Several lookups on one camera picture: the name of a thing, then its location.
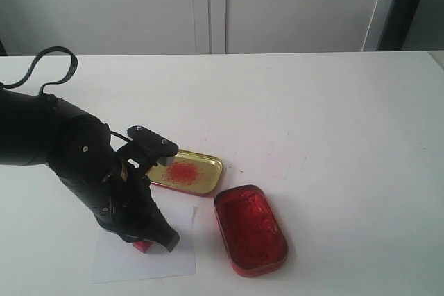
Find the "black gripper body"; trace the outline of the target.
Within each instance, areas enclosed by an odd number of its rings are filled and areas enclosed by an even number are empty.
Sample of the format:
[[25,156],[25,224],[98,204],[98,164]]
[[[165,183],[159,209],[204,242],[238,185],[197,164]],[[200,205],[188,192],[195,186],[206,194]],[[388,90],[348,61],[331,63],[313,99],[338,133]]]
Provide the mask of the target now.
[[120,231],[144,232],[147,239],[152,215],[162,214],[152,199],[148,184],[93,186],[93,214],[104,230],[119,236]]

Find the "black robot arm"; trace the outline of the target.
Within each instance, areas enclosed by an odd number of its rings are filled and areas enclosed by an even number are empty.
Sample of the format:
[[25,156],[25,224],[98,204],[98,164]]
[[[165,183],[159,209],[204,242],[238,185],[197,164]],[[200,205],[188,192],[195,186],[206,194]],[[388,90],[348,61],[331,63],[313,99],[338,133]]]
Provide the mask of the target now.
[[48,166],[106,231],[127,243],[171,251],[180,235],[151,196],[148,172],[167,165],[178,146],[142,126],[114,149],[109,126],[52,94],[1,90],[1,163]]

